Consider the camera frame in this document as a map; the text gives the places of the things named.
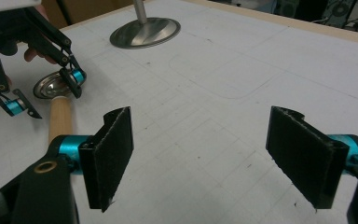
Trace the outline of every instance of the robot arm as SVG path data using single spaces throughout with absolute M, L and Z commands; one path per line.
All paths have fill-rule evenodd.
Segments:
M 53 27 L 34 7 L 0 11 L 0 53 L 6 56 L 14 55 L 18 50 L 18 42 L 27 43 L 31 48 L 52 58 L 62 67 L 60 76 L 70 91 L 76 98 L 81 96 L 80 85 L 87 75 L 71 51 L 71 40 Z M 28 109 L 30 116 L 41 118 L 20 90 L 13 91 L 19 96 L 16 100 L 10 100 L 4 95 L 9 92 L 10 87 L 0 60 L 0 106 L 10 116 Z

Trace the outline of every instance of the metal disc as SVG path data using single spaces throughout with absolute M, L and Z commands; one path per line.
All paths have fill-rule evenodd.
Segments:
M 52 99 L 56 96 L 66 96 L 71 93 L 60 73 L 55 72 L 40 79 L 34 85 L 34 96 L 40 99 Z
M 147 18 L 147 23 L 131 21 L 110 35 L 112 45 L 122 49 L 141 49 L 170 40 L 180 31 L 180 24 L 172 19 Z

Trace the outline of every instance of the white table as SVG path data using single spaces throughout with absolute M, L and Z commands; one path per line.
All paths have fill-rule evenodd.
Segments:
M 179 21 L 174 39 L 117 49 L 109 36 L 133 7 L 66 29 L 88 80 L 73 101 L 76 134 L 131 106 L 135 149 L 115 202 L 82 223 L 347 223 L 357 180 L 342 176 L 333 209 L 315 211 L 265 150 L 272 105 L 299 111 L 324 133 L 358 135 L 358 34 L 206 1 L 145 2 L 148 17 Z M 48 147 L 49 101 L 32 88 L 60 67 L 21 56 L 3 65 L 44 119 L 0 108 L 0 187 Z

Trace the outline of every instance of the wooden stick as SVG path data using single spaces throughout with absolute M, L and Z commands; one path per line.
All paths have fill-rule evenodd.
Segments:
M 72 116 L 69 98 L 58 96 L 51 100 L 48 143 L 62 134 L 72 134 Z

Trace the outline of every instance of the metal pole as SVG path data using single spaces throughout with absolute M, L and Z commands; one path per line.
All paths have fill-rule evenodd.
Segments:
M 141 24 L 147 23 L 144 1 L 143 0 L 133 0 L 133 5 L 135 7 L 136 16 L 138 17 L 138 21 Z

